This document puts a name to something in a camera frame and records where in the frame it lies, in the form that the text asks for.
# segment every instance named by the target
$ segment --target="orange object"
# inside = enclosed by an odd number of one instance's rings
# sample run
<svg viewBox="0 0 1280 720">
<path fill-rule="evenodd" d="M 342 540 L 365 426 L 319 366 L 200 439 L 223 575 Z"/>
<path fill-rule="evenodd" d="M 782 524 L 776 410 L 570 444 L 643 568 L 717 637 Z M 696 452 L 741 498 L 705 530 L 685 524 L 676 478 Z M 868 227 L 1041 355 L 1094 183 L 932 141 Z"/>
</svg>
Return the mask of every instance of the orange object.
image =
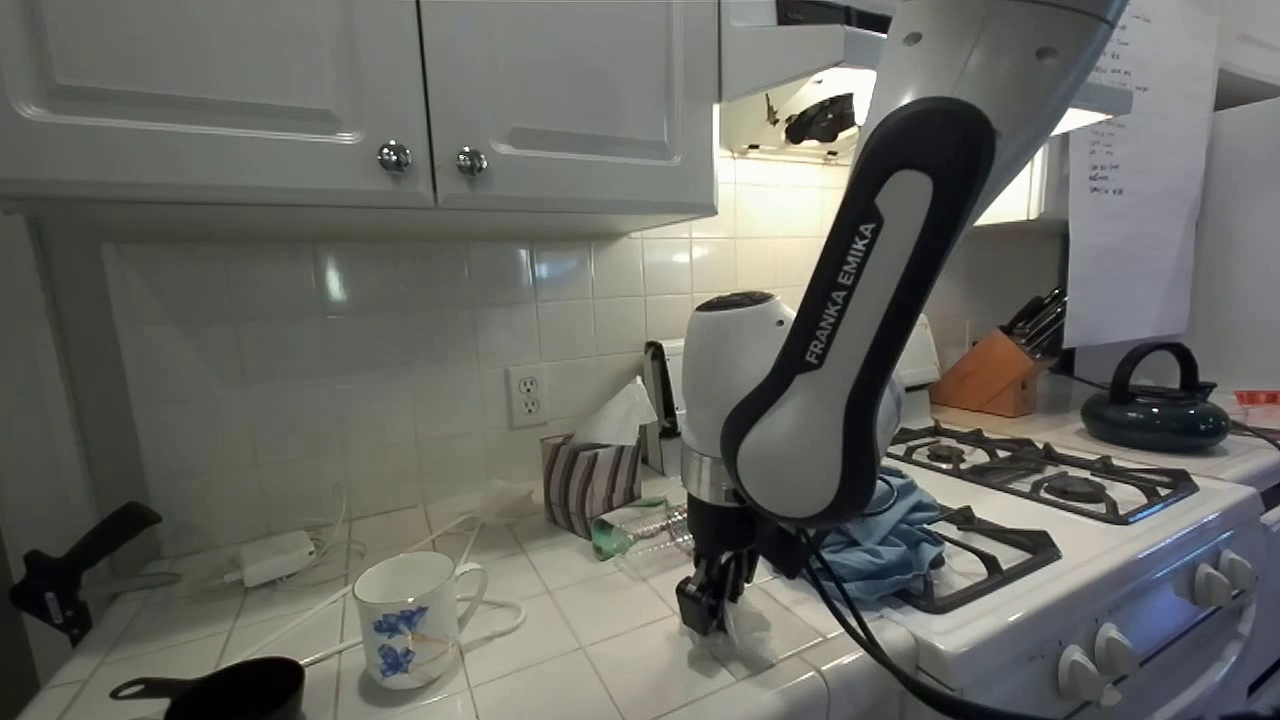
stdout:
<svg viewBox="0 0 1280 720">
<path fill-rule="evenodd" d="M 1028 414 L 1038 377 L 1038 355 L 1016 348 L 1005 331 L 993 331 L 942 377 L 932 404 L 985 414 Z"/>
</svg>

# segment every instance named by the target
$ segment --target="blue dish towel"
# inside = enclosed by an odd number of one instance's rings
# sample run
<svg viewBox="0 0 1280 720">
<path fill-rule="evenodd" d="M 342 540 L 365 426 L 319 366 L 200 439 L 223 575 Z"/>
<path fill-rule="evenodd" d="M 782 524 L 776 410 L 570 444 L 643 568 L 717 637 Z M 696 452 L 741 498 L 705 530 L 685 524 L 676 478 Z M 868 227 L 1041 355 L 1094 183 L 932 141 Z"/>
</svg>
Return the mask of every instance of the blue dish towel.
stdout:
<svg viewBox="0 0 1280 720">
<path fill-rule="evenodd" d="M 850 596 L 865 604 L 879 604 L 919 585 L 946 552 L 946 545 L 926 530 L 938 520 L 946 520 L 946 507 L 928 493 L 899 467 L 879 467 L 868 510 L 834 528 L 821 545 L 834 565 L 827 580 L 846 585 Z"/>
</svg>

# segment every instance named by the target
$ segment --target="black kettle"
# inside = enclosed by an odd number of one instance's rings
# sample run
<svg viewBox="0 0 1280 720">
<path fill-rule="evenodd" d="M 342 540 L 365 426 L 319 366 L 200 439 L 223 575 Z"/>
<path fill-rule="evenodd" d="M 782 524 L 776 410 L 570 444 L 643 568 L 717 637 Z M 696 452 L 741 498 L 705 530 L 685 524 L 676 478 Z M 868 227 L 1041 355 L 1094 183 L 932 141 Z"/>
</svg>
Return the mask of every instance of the black kettle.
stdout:
<svg viewBox="0 0 1280 720">
<path fill-rule="evenodd" d="M 1133 373 L 1158 350 L 1178 358 L 1181 387 L 1133 383 Z M 1207 404 L 1207 392 L 1213 383 L 1199 383 L 1187 344 L 1140 344 L 1121 358 L 1114 392 L 1094 394 L 1079 414 L 1096 439 L 1199 456 L 1231 431 L 1227 410 Z"/>
</svg>

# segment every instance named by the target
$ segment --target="coffee mug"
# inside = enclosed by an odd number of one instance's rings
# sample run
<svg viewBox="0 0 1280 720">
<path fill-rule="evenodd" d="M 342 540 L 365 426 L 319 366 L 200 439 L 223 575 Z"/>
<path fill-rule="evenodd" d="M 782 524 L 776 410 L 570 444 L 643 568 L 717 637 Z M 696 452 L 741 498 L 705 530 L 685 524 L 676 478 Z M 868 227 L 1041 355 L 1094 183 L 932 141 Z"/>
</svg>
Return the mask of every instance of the coffee mug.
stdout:
<svg viewBox="0 0 1280 720">
<path fill-rule="evenodd" d="M 457 599 L 453 580 L 481 575 L 478 593 Z M 355 580 L 365 665 L 380 686 L 424 686 L 461 658 L 461 629 L 486 604 L 486 568 L 453 568 L 442 552 L 405 552 L 373 565 Z"/>
</svg>

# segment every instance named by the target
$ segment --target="range hood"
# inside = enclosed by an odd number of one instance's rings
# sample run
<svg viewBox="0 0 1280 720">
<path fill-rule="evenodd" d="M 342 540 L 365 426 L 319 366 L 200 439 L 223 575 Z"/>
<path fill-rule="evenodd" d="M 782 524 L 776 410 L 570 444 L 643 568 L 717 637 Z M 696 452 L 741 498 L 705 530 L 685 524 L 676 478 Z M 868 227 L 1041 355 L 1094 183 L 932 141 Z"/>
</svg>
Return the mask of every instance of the range hood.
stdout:
<svg viewBox="0 0 1280 720">
<path fill-rule="evenodd" d="M 850 164 L 895 0 L 719 0 L 719 146 Z M 1124 114 L 1133 97 L 1085 85 L 1061 130 Z"/>
</svg>

